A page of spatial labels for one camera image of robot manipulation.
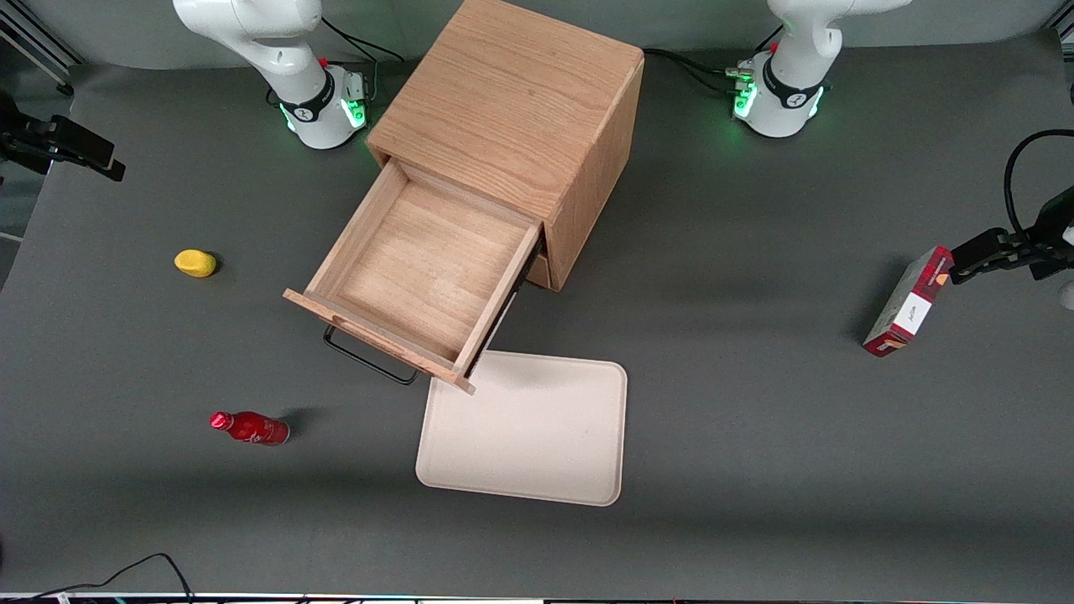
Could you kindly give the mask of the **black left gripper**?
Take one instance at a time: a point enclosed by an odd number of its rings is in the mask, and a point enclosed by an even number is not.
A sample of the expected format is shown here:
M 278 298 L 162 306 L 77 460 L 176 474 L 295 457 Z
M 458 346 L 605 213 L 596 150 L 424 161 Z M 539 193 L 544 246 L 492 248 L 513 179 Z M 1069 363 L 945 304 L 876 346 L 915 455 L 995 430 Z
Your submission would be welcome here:
M 952 249 L 950 282 L 962 285 L 969 279 L 996 271 L 1015 270 L 1030 264 L 1032 279 L 1044 281 L 1073 268 L 1073 246 L 1066 230 L 1073 222 L 1073 187 L 1054 196 L 1040 208 L 1036 218 L 1036 244 L 1054 255 L 1040 255 L 1035 245 L 1003 228 L 991 228 Z

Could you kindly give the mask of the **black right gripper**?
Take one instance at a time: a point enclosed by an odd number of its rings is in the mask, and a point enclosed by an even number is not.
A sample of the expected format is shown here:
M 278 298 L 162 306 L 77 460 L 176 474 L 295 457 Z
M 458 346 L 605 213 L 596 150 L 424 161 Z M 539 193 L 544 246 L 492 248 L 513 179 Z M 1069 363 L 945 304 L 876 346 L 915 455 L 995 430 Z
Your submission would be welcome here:
M 1 91 L 1 161 L 37 174 L 50 171 L 50 152 L 58 161 L 93 169 L 112 182 L 122 182 L 126 166 L 115 145 L 66 116 L 39 119 L 23 113 L 8 91 Z

